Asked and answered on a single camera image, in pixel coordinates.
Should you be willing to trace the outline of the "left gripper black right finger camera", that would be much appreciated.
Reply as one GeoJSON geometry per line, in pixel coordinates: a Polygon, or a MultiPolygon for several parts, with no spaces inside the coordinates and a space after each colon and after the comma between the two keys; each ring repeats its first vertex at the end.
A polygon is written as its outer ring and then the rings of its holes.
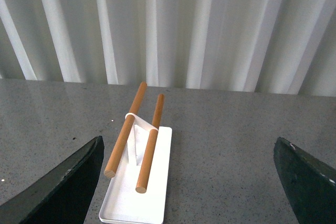
{"type": "Polygon", "coordinates": [[[274,162],[298,222],[335,223],[335,169],[282,137],[274,162]]]}

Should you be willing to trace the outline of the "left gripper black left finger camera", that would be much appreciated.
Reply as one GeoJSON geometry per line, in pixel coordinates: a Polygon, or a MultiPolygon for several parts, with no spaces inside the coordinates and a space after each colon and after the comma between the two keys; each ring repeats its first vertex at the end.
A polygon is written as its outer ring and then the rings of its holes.
{"type": "Polygon", "coordinates": [[[1,223],[83,223],[104,159],[97,136],[1,205],[1,223]]]}

